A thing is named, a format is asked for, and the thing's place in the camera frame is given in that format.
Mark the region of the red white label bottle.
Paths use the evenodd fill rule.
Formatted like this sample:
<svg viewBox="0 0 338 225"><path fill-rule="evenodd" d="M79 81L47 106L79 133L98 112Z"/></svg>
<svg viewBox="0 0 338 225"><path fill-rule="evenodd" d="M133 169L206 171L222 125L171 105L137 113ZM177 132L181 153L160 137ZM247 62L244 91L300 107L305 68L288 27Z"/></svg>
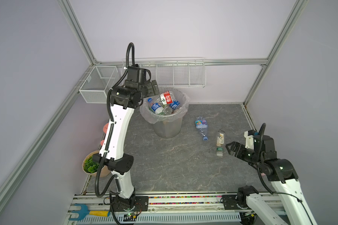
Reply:
<svg viewBox="0 0 338 225"><path fill-rule="evenodd" d="M165 91L159 95L158 101L163 106L170 105L176 100L174 93L172 91Z"/></svg>

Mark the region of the small blue-cap water bottle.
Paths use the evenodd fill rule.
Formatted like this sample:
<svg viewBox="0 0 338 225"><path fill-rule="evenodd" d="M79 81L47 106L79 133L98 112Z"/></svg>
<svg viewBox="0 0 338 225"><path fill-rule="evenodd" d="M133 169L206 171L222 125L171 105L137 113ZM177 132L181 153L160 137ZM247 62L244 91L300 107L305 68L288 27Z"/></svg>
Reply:
<svg viewBox="0 0 338 225"><path fill-rule="evenodd" d="M163 107L159 105L158 102L155 102L152 98L149 98L148 100L150 109L155 113L155 114L161 114L163 113Z"/></svg>

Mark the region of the Pocari Sweat bottle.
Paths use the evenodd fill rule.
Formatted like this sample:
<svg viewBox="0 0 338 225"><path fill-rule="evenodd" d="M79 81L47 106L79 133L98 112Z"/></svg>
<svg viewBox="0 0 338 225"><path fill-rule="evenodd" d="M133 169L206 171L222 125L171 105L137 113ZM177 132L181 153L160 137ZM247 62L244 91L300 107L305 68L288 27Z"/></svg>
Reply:
<svg viewBox="0 0 338 225"><path fill-rule="evenodd" d="M172 103L170 103L170 107L172 110L177 110L181 107L181 104L179 101L175 100Z"/></svg>

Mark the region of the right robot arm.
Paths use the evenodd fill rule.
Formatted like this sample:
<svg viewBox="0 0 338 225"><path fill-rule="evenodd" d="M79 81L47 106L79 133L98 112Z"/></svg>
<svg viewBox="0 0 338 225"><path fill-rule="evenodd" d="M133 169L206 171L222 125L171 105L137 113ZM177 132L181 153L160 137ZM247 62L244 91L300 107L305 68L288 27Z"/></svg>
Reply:
<svg viewBox="0 0 338 225"><path fill-rule="evenodd" d="M261 184L272 195L278 195L290 225L315 225L316 220L302 193L297 172L287 159L279 159L274 139L265 135L266 124L258 131L245 132L246 144L226 144L228 153L253 167ZM266 225L284 225L286 222L264 201L253 186L238 189L234 200L241 209L250 209Z"/></svg>

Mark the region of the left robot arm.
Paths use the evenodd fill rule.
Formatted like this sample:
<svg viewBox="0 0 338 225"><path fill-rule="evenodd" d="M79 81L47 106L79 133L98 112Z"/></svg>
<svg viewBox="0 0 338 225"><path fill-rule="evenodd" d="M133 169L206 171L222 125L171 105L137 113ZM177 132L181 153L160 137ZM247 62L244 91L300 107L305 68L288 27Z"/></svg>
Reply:
<svg viewBox="0 0 338 225"><path fill-rule="evenodd" d="M135 62L135 47L130 43L126 50L125 71L122 77L109 89L107 111L109 126L104 144L93 160L99 163L95 178L95 194L103 197L112 181L117 191L110 191L111 204L118 204L124 210L135 207L135 188L131 182L130 169L134 157L124 152L124 142L131 117L144 99L159 94L157 82L152 80L150 70L141 68Z"/></svg>

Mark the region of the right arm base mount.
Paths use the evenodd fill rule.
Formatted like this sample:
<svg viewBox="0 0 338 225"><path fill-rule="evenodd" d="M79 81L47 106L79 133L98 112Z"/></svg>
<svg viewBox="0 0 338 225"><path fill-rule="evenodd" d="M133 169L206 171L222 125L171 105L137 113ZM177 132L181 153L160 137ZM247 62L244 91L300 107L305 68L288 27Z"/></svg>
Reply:
<svg viewBox="0 0 338 225"><path fill-rule="evenodd" d="M221 203L223 204L225 210L241 210L238 206L236 194L222 195Z"/></svg>

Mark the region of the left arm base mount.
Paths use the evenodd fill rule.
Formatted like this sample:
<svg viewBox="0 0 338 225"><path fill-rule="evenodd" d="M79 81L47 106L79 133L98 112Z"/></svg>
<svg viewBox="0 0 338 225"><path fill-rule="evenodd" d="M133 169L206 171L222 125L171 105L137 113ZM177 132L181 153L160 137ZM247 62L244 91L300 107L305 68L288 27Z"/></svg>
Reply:
<svg viewBox="0 0 338 225"><path fill-rule="evenodd" d="M147 211L149 206L148 196L135 196L129 199L114 196L111 200L114 212Z"/></svg>

